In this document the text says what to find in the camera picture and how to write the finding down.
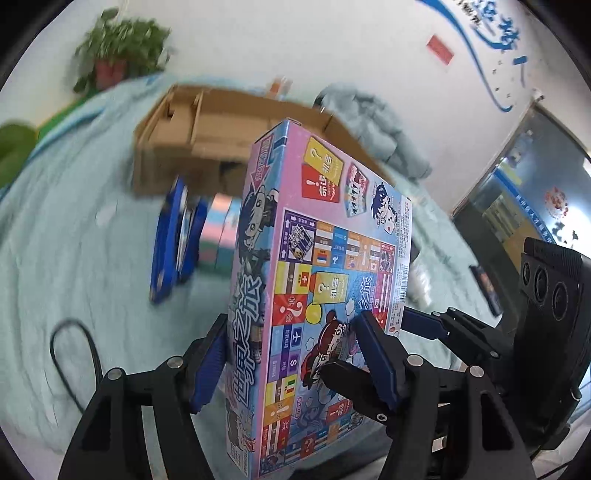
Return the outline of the orange label glass jar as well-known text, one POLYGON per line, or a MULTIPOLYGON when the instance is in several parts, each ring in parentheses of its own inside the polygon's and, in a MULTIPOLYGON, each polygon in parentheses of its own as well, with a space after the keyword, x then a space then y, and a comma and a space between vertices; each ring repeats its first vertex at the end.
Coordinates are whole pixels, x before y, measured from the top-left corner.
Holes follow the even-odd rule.
POLYGON ((266 97, 274 100, 284 100, 287 98, 288 92, 290 92, 291 85, 293 85, 293 81, 287 77, 276 77, 267 88, 266 97))

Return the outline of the red wall notice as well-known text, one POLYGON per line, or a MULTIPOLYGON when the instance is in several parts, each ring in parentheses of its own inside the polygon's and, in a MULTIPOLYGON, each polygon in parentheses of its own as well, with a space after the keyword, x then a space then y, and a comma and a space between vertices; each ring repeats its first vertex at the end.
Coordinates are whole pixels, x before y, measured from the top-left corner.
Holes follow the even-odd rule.
POLYGON ((445 65, 449 66, 454 58, 454 52, 437 36, 432 35, 427 48, 445 65))

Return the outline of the pastel rubiks cube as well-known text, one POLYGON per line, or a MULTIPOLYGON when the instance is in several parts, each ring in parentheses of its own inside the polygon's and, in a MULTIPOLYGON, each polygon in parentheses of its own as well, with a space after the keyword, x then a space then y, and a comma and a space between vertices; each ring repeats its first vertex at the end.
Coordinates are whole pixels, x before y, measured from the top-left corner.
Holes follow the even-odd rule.
POLYGON ((229 276, 235 257, 242 200, 217 193, 207 209, 199 237, 200 267, 229 276))

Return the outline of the blue stapler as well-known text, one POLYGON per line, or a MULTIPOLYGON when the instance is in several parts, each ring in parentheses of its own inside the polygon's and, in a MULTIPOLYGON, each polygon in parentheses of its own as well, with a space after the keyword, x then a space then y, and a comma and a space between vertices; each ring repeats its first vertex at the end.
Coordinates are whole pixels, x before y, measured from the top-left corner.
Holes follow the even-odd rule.
POLYGON ((149 289, 152 304, 164 301, 197 269, 207 207, 200 197, 192 201, 183 179, 175 178, 158 216, 149 289))

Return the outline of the grey-blue puffer jacket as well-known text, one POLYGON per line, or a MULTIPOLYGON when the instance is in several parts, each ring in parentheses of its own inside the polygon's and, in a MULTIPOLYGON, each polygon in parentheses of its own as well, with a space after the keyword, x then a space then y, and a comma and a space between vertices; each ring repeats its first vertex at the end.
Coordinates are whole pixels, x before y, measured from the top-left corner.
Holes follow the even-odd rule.
POLYGON ((431 175, 428 159, 405 132, 394 110, 380 97, 351 85, 331 84, 318 93, 314 105, 338 118, 374 160, 410 180, 431 175))

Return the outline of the brown cardboard box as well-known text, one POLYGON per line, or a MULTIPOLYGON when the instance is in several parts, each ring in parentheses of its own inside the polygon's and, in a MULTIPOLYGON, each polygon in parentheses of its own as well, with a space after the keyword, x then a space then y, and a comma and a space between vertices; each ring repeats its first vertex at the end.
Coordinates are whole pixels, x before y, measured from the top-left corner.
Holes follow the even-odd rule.
POLYGON ((339 119, 318 107, 205 85, 175 84, 134 130, 132 191, 164 195, 176 177, 190 192, 242 196, 252 144, 290 119, 383 176, 386 170, 339 119))

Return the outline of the pink board game box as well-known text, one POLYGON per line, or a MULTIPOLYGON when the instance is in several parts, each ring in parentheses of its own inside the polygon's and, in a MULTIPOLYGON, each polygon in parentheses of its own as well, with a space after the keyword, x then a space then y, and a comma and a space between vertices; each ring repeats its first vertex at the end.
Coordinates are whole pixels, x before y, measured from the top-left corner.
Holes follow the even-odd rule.
POLYGON ((322 382, 325 363, 365 359, 349 321, 402 326, 411 200, 368 167, 283 120, 252 146, 228 306, 226 450, 256 479, 359 427, 322 382))

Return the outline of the light green quilt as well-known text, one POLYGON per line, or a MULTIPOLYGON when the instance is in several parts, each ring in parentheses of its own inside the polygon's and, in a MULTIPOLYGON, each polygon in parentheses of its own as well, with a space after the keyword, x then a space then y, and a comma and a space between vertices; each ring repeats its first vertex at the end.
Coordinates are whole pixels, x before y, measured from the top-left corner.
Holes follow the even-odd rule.
MULTIPOLYGON (((133 131, 174 80, 119 84, 41 140, 1 193, 1 426, 26 444, 65 453, 81 414, 50 357, 60 321, 90 331, 104 370, 151 369, 204 335, 228 308, 228 277, 197 270, 161 306, 148 300, 160 197, 131 190, 133 131)), ((384 165, 413 201, 410 306, 457 307, 496 326, 469 270, 476 258, 423 186, 384 165)))

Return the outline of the potted green plant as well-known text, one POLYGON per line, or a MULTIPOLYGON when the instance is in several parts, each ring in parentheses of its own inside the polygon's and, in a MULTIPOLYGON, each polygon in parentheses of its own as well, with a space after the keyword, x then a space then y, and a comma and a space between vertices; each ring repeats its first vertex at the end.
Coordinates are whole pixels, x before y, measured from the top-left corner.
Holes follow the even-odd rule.
POLYGON ((170 58, 170 33, 154 19, 122 17, 117 7, 103 10, 74 52, 78 78, 73 92, 94 94, 162 72, 170 58))

